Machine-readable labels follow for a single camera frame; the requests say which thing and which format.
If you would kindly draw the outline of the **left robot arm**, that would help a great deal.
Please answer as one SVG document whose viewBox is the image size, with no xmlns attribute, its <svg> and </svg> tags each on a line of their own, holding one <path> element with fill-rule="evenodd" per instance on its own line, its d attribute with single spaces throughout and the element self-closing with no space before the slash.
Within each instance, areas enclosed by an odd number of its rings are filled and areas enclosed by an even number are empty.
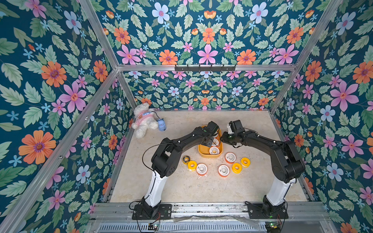
<svg viewBox="0 0 373 233">
<path fill-rule="evenodd" d="M 177 170 L 183 152 L 197 145 L 210 147 L 218 131 L 219 126 L 211 121 L 208 125 L 196 127 L 191 133 L 180 138 L 164 138 L 151 158 L 152 179 L 140 204 L 149 209 L 157 208 L 161 203 L 166 181 Z"/>
</svg>

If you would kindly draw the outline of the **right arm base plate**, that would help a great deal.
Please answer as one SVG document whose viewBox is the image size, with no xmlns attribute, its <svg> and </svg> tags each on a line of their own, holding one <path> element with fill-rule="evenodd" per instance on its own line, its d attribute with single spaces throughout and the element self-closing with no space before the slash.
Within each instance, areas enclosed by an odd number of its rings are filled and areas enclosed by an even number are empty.
<svg viewBox="0 0 373 233">
<path fill-rule="evenodd" d="M 286 203 L 272 206 L 270 203 L 245 202 L 250 219 L 288 219 Z"/>
</svg>

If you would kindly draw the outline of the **yellow plastic storage box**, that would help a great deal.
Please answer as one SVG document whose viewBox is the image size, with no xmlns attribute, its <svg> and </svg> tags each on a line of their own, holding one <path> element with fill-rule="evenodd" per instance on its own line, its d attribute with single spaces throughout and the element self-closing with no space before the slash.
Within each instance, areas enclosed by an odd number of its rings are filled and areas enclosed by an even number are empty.
<svg viewBox="0 0 373 233">
<path fill-rule="evenodd" d="M 221 130 L 219 129 L 219 132 L 214 136 L 214 138 L 217 138 L 220 141 L 220 146 L 218 147 L 220 149 L 220 154 L 218 155 L 210 155 L 209 154 L 209 149 L 210 147 L 206 147 L 203 145 L 198 146 L 198 152 L 203 158 L 218 158 L 222 155 L 223 153 L 223 143 L 221 142 Z"/>
</svg>

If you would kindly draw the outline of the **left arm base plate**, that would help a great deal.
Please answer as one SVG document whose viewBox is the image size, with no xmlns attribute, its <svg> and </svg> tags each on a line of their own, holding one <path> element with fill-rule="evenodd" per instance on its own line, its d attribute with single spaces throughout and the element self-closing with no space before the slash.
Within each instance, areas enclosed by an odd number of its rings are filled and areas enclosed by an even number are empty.
<svg viewBox="0 0 373 233">
<path fill-rule="evenodd" d="M 158 204 L 150 207 L 147 203 L 137 204 L 134 207 L 132 220 L 167 220 L 171 219 L 173 206 L 171 204 Z"/>
</svg>

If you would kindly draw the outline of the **black yellow tape roll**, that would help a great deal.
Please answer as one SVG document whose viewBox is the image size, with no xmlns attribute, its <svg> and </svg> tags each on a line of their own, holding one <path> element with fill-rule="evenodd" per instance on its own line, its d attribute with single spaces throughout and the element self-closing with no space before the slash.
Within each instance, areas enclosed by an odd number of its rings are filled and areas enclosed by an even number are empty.
<svg viewBox="0 0 373 233">
<path fill-rule="evenodd" d="M 183 157 L 183 163 L 185 164 L 185 165 L 187 165 L 189 162 L 190 162 L 190 157 L 189 156 L 187 156 L 187 155 L 185 155 L 184 157 Z"/>
</svg>

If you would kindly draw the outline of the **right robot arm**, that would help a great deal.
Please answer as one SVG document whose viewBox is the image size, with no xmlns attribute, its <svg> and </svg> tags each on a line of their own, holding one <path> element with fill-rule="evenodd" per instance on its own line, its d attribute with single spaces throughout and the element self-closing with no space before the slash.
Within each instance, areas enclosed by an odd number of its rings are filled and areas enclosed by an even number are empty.
<svg viewBox="0 0 373 233">
<path fill-rule="evenodd" d="M 305 163 L 296 145 L 290 141 L 276 141 L 261 136 L 254 130 L 243 127 L 240 120 L 230 121 L 228 131 L 224 132 L 221 141 L 232 147 L 248 146 L 270 156 L 271 169 L 275 176 L 269 192 L 264 196 L 261 212 L 265 217 L 287 211 L 285 197 L 292 184 L 306 171 Z"/>
</svg>

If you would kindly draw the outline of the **orange sealing tape roll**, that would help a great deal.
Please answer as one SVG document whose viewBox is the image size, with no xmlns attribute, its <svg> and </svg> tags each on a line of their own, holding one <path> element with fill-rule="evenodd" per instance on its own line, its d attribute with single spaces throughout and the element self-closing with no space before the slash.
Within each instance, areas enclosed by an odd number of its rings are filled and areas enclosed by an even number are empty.
<svg viewBox="0 0 373 233">
<path fill-rule="evenodd" d="M 228 164 L 234 164 L 237 160 L 237 156 L 232 152 L 227 152 L 224 159 Z"/>
<path fill-rule="evenodd" d="M 209 154 L 210 155 L 218 155 L 218 154 L 220 154 L 220 149 L 216 146 L 210 147 Z"/>
<path fill-rule="evenodd" d="M 221 177 L 227 177 L 227 176 L 229 176 L 229 174 L 230 174 L 230 168 L 229 168 L 229 166 L 224 165 L 224 164 L 220 165 L 218 167 L 218 174 Z"/>
<path fill-rule="evenodd" d="M 208 173 L 208 167 L 204 163 L 200 163 L 197 165 L 196 172 L 199 176 L 205 176 Z"/>
<path fill-rule="evenodd" d="M 214 138 L 213 142 L 212 142 L 212 146 L 213 147 L 219 147 L 220 146 L 220 141 L 217 138 Z"/>
</svg>

